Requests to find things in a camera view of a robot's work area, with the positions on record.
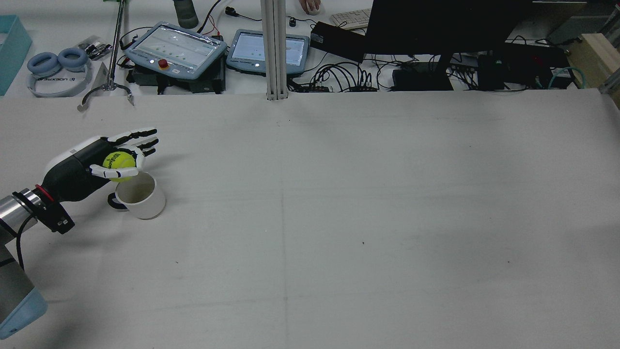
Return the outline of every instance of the water bottle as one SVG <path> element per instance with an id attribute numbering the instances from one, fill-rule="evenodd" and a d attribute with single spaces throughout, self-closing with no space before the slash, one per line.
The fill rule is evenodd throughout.
<path id="1" fill-rule="evenodd" d="M 179 25 L 186 29 L 195 28 L 198 25 L 198 17 L 192 0 L 173 0 L 173 2 Z"/>

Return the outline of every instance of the white mug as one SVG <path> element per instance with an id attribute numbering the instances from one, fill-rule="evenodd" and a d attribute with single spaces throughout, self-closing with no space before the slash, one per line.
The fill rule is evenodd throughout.
<path id="1" fill-rule="evenodd" d="M 137 218 L 151 219 L 164 210 L 166 197 L 153 176 L 140 172 L 129 181 L 118 183 L 108 196 L 108 204 L 114 209 L 127 209 Z"/>

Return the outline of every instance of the keyboard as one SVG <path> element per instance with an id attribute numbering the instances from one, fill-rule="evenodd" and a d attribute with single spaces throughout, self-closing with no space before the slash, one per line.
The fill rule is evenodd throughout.
<path id="1" fill-rule="evenodd" d="M 329 17 L 337 27 L 348 30 L 366 28 L 369 18 L 370 9 L 336 13 Z"/>

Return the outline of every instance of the blue headphones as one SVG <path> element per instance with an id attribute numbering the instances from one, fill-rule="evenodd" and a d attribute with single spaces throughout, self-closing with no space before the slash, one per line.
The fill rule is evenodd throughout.
<path id="1" fill-rule="evenodd" d="M 32 73 L 28 77 L 28 89 L 36 97 L 73 97 L 80 93 L 91 81 L 92 71 L 89 69 L 89 59 L 86 52 L 80 48 L 66 48 L 56 56 L 52 52 L 43 52 L 35 55 L 28 61 L 28 70 Z M 85 73 L 84 79 L 72 88 L 55 93 L 37 92 L 35 85 L 41 78 L 47 78 L 62 69 L 75 73 Z"/>

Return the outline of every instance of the blue tray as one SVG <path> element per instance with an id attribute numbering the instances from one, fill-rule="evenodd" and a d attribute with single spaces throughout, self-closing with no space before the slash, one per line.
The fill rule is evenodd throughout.
<path id="1" fill-rule="evenodd" d="M 24 64 L 24 58 L 28 54 L 32 39 L 24 29 L 19 17 L 15 15 L 0 16 L 0 34 L 8 34 L 4 43 L 0 43 L 0 62 L 2 62 L 0 96 L 4 96 L 15 75 Z"/>

